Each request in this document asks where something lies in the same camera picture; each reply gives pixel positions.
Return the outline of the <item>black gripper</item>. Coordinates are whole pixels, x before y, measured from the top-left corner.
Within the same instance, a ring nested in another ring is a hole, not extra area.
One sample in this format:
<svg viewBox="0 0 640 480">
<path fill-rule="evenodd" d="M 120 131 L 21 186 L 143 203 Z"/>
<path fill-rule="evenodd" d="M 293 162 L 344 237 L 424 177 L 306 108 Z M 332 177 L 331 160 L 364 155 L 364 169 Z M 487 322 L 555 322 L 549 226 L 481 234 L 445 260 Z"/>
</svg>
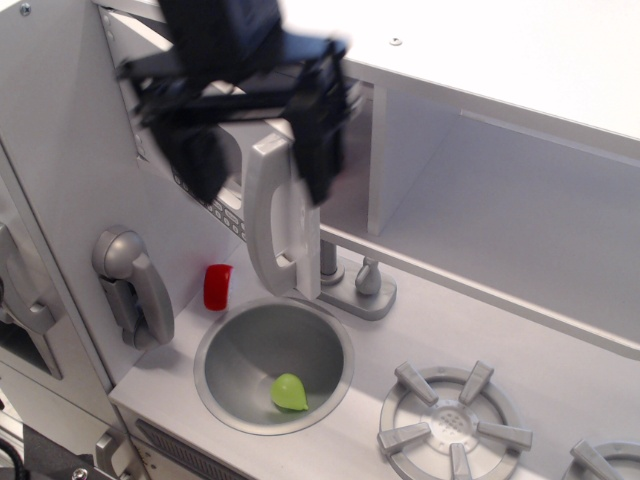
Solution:
<svg viewBox="0 0 640 480">
<path fill-rule="evenodd" d="M 277 110 L 294 135 L 294 158 L 313 205 L 324 203 L 344 160 L 342 130 L 353 106 L 341 60 L 344 43 L 302 36 L 281 26 L 275 1 L 162 1 L 172 46 L 163 53 L 122 63 L 120 77 L 147 81 L 141 106 L 152 117 L 202 107 L 213 122 L 232 113 Z M 298 71 L 287 90 L 188 102 L 188 91 L 215 81 L 237 85 L 284 67 Z M 181 87 L 184 92 L 166 90 Z M 229 177 L 216 134 L 153 124 L 151 133 L 194 197 L 211 204 Z"/>
</svg>

